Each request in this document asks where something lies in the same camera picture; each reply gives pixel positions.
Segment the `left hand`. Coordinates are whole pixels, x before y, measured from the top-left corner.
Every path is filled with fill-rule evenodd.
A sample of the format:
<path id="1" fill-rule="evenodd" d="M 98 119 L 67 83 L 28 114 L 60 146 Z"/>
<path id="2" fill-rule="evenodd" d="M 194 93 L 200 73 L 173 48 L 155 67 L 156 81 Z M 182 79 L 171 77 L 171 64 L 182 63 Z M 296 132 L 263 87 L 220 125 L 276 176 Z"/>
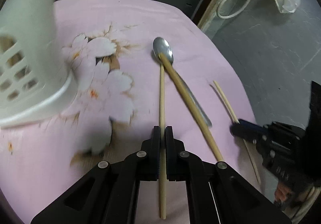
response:
<path id="1" fill-rule="evenodd" d="M 296 194 L 283 182 L 278 182 L 275 190 L 275 202 L 284 203 L 293 198 Z"/>

